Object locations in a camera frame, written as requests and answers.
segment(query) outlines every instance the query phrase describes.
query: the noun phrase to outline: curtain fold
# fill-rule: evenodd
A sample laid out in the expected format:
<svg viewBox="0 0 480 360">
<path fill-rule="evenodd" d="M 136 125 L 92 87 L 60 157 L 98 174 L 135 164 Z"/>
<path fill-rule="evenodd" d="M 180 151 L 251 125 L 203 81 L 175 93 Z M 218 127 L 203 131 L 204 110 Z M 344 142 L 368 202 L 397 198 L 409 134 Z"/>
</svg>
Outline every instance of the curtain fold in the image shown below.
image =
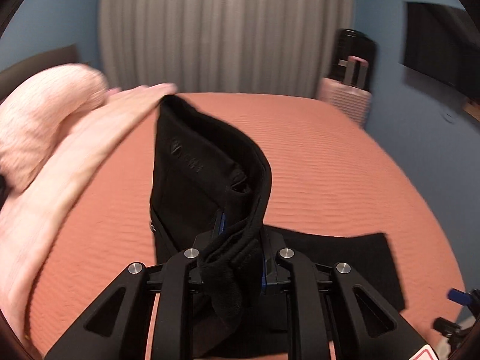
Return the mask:
<svg viewBox="0 0 480 360">
<path fill-rule="evenodd" d="M 100 0 L 112 86 L 314 97 L 353 0 Z"/>
</svg>

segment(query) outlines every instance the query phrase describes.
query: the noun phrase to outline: bed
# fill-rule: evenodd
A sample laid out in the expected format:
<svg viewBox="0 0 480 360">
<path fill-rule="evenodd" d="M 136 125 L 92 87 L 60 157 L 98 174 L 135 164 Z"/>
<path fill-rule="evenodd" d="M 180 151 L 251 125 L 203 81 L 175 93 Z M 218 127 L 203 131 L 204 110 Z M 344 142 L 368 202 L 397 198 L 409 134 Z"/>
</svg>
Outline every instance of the bed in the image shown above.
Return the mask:
<svg viewBox="0 0 480 360">
<path fill-rule="evenodd" d="M 181 96 L 245 132 L 265 153 L 273 176 L 266 224 L 339 237 L 386 233 L 406 301 L 402 315 L 436 345 L 433 320 L 456 320 L 460 311 L 446 299 L 450 288 L 464 289 L 455 256 L 426 202 L 363 130 L 313 99 Z M 42 355 L 129 263 L 155 264 L 149 197 L 156 118 L 152 107 L 105 152 L 61 221 L 25 311 L 22 339 Z"/>
</svg>

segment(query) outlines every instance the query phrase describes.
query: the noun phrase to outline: suitcase handle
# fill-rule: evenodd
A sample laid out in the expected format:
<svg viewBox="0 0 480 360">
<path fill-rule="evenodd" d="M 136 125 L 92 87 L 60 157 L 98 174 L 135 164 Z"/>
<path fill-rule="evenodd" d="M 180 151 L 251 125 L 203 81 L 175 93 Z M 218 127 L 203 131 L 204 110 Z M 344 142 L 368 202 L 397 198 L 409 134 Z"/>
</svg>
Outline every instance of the suitcase handle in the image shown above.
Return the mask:
<svg viewBox="0 0 480 360">
<path fill-rule="evenodd" d="M 358 72 L 357 84 L 352 85 L 353 73 L 355 71 L 355 66 L 357 63 L 360 63 L 360 71 Z M 367 78 L 368 66 L 369 63 L 367 60 L 354 55 L 349 55 L 343 83 L 348 86 L 355 86 L 356 88 L 363 89 L 363 87 L 365 86 L 365 80 Z"/>
</svg>

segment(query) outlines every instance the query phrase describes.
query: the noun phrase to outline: white sticker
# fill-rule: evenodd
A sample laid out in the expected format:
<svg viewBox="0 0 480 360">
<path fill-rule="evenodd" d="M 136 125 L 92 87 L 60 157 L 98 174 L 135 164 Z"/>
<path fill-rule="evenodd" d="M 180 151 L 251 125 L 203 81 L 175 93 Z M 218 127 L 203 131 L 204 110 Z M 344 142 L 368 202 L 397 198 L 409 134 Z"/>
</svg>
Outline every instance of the white sticker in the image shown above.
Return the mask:
<svg viewBox="0 0 480 360">
<path fill-rule="evenodd" d="M 425 345 L 410 360 L 438 360 L 438 357 L 430 345 Z"/>
</svg>

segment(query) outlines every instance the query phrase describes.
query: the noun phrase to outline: wall-mounted television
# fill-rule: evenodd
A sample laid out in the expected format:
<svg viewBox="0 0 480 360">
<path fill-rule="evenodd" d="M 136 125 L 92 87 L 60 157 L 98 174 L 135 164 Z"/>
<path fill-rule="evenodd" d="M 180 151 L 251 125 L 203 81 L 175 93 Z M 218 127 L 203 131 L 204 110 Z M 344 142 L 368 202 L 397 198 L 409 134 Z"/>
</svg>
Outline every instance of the wall-mounted television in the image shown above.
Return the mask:
<svg viewBox="0 0 480 360">
<path fill-rule="evenodd" d="M 480 99 L 480 32 L 466 11 L 447 5 L 406 3 L 403 64 Z"/>
</svg>

